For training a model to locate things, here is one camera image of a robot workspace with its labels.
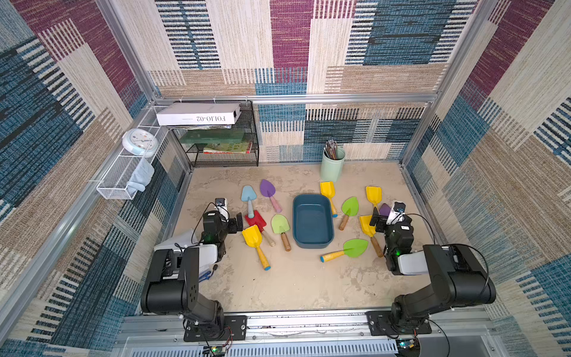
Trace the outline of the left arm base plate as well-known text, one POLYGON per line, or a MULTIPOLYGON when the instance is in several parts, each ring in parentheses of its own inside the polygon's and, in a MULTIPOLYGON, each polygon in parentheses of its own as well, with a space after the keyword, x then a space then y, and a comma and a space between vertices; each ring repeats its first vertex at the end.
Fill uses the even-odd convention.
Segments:
POLYGON ((248 329, 246 315, 225 315, 214 323, 183 319, 184 342, 235 342, 244 341, 248 329))

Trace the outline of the yellow shovel blue tip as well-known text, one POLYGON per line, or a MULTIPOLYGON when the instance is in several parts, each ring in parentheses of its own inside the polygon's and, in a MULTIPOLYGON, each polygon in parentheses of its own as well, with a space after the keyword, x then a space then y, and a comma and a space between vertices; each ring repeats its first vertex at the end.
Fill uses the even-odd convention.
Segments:
POLYGON ((320 189, 321 189, 321 194, 330 201, 332 216, 336 218, 338 216, 338 212, 333 202, 333 198, 335 197, 334 183, 332 181, 323 181, 320 183, 320 189))
POLYGON ((263 253, 263 250, 261 249, 263 236, 258 226, 254 225, 244 229, 242 231, 242 236, 244 237, 244 240, 249 247, 256 249, 258 257, 260 259, 260 263, 263 266, 263 269, 265 271, 270 270, 271 266, 269 264, 269 261, 265 256, 265 254, 263 253))

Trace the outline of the colored pencils bundle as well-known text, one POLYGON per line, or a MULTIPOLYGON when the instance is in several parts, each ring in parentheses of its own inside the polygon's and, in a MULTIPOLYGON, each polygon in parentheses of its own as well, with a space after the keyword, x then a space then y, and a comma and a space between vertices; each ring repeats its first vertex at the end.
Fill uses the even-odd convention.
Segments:
POLYGON ((327 158, 331 160, 339 160, 338 157, 338 143, 336 140, 330 139, 326 142, 324 151, 327 158))

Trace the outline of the white folio box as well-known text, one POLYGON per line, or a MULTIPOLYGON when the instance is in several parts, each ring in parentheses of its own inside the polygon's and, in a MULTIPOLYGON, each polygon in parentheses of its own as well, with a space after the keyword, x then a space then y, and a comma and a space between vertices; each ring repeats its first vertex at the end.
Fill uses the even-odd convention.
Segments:
POLYGON ((233 125, 241 115, 239 104, 175 103, 157 113, 161 126, 233 125))

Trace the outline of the light blue cloth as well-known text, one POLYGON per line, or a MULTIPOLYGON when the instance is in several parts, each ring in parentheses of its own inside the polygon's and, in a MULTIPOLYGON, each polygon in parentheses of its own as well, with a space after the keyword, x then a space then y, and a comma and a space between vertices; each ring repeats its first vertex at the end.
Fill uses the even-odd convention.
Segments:
POLYGON ((126 184, 127 193, 132 196, 137 192, 144 192, 147 185, 150 184, 154 172, 153 165, 147 159, 141 159, 126 184))

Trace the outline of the colourful book on shelf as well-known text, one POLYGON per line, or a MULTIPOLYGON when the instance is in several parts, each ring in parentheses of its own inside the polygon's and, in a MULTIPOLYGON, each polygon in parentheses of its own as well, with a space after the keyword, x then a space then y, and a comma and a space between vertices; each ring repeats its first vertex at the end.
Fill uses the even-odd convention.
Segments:
POLYGON ((207 144, 202 150, 207 154, 248 154, 251 152, 252 142, 207 144))

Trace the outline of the light blue trowel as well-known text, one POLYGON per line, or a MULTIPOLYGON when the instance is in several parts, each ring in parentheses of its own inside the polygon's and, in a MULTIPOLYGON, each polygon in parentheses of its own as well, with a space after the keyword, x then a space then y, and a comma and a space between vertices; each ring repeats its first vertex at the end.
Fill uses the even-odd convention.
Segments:
POLYGON ((253 187, 251 187, 250 185, 245 185, 242 188, 242 195, 241 195, 241 200, 243 202, 246 202, 248 205, 248 217, 250 219, 253 219, 255 216, 254 213, 254 207, 253 207, 253 201, 257 198, 257 194, 254 191, 253 187))

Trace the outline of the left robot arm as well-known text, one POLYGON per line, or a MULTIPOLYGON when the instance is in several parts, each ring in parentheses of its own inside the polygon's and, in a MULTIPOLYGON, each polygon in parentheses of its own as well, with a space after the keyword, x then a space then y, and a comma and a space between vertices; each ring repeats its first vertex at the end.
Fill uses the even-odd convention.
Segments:
POLYGON ((141 310, 156 315, 179 315, 185 342, 244 341, 247 317, 227 317, 220 302, 203 296, 206 281, 226 253, 225 239, 243 229, 242 214, 231 217, 221 208, 202 216, 199 237, 188 230, 154 248, 141 295, 141 310))

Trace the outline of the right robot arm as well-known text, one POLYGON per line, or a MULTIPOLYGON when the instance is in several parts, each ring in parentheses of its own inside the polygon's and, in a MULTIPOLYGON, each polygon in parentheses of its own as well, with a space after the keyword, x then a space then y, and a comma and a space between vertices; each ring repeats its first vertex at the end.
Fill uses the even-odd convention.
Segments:
POLYGON ((429 334, 428 319, 433 314, 495 302, 489 265, 477 249, 461 243, 429 244, 415 252, 411 216, 386 205, 374 208, 360 223, 390 273, 430 278, 429 285, 397 296, 390 309, 367 312, 372 335, 395 339, 404 334, 429 334))

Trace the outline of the white round clock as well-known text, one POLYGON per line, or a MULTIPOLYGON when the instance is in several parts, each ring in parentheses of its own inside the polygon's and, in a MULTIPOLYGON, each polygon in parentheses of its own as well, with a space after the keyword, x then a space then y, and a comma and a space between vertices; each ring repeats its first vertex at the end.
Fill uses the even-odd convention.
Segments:
POLYGON ((134 156, 149 158, 156 154, 159 142, 152 133, 135 128, 123 134, 122 146, 134 156))

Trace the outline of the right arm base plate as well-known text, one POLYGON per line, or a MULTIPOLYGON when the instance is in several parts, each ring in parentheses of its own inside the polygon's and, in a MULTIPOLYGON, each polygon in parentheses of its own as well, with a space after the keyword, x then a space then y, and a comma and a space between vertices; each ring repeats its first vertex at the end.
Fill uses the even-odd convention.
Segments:
POLYGON ((389 310, 367 311, 365 316, 372 336, 397 339, 404 335, 429 335, 432 333, 427 318, 395 318, 389 310))

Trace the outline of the mint green pencil cup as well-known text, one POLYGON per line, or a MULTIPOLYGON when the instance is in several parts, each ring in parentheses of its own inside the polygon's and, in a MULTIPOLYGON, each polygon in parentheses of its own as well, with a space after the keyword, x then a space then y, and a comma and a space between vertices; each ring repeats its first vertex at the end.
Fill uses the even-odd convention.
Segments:
POLYGON ((330 159, 327 150, 324 150, 321 162, 321 181, 336 182, 342 174, 346 153, 342 147, 338 147, 336 151, 337 159, 330 159))

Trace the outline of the dark teal storage box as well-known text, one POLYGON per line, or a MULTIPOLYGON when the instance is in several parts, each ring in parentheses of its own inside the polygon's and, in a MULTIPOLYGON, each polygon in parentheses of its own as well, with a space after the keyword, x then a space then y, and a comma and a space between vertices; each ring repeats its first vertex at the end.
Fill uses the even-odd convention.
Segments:
POLYGON ((330 201, 317 193, 293 201, 293 237, 300 248, 323 249, 335 238, 330 201))

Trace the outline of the green book on shelf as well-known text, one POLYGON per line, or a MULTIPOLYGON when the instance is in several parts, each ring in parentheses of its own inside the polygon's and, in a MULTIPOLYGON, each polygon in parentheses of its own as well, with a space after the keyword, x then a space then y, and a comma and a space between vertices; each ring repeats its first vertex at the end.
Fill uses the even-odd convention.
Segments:
POLYGON ((243 130, 232 129, 211 129, 187 131, 179 141, 182 144, 192 146, 193 144, 233 144, 243 140, 245 132, 243 130))

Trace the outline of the open white book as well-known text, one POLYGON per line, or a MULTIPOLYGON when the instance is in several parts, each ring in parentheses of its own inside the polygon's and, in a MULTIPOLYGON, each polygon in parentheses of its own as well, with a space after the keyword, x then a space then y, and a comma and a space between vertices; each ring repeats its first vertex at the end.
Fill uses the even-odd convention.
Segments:
POLYGON ((153 251, 167 250, 162 276, 176 278, 181 266, 184 250, 197 248, 199 250, 199 282, 208 281, 217 270, 218 248, 214 244, 194 241, 194 230, 166 239, 153 248, 153 251))

